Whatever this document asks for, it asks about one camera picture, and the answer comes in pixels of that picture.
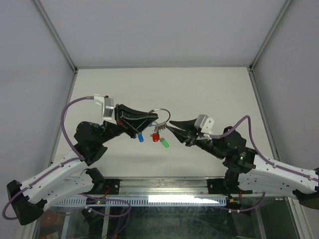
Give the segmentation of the large silver keyring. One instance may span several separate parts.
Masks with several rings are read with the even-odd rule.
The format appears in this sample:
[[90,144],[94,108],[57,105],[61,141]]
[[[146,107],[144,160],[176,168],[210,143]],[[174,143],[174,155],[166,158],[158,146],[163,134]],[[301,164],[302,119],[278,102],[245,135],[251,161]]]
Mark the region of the large silver keyring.
[[171,113],[169,110],[164,108],[158,108],[150,110],[149,113],[156,113],[158,115],[158,119],[151,123],[151,126],[155,126],[156,123],[165,122],[166,124],[171,118]]

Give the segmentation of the red key tag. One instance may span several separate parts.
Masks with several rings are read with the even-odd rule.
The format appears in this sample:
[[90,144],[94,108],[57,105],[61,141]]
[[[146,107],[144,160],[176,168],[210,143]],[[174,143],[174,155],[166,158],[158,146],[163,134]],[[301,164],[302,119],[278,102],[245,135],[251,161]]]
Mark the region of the red key tag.
[[153,142],[158,142],[160,140],[160,135],[158,132],[155,132],[151,135]]

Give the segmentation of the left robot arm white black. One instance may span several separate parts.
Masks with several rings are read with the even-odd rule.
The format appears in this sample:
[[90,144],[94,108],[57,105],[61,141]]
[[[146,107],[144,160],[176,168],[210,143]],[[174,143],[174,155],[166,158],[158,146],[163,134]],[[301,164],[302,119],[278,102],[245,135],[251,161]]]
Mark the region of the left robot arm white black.
[[[12,180],[7,184],[8,202],[2,211],[3,218],[17,220],[25,226],[68,197],[90,191],[102,192],[104,176],[97,168],[88,167],[107,151],[103,144],[123,133],[136,138],[158,118],[156,113],[136,111],[121,104],[115,106],[111,118],[104,119],[102,124],[79,123],[74,135],[77,143],[67,155],[27,180]],[[6,215],[9,206],[15,217]]]

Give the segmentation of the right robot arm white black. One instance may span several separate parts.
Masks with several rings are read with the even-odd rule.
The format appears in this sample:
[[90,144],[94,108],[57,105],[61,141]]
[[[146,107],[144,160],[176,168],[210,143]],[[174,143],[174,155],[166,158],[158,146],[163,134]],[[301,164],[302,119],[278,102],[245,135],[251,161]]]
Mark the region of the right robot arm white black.
[[221,159],[226,173],[221,194],[259,191],[298,200],[307,208],[319,208],[319,171],[303,169],[265,157],[256,144],[247,147],[247,140],[236,128],[249,116],[241,118],[223,134],[213,134],[214,121],[199,115],[189,121],[170,121],[167,129],[187,147],[197,146]]

